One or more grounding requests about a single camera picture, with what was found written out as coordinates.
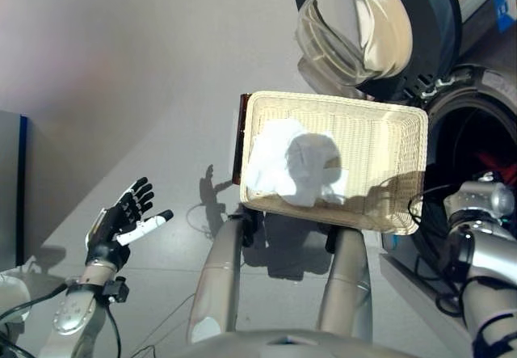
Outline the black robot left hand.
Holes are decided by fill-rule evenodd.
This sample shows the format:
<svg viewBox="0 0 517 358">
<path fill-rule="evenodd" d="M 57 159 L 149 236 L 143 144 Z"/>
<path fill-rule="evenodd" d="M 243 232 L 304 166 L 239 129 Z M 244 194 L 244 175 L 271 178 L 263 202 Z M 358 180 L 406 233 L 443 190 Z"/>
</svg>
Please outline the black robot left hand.
<svg viewBox="0 0 517 358">
<path fill-rule="evenodd" d="M 129 244 L 143 238 L 174 216 L 169 209 L 152 217 L 153 185 L 146 177 L 131 184 L 109 208 L 102 208 L 85 237 L 86 264 L 106 262 L 117 271 L 128 262 Z"/>
</svg>

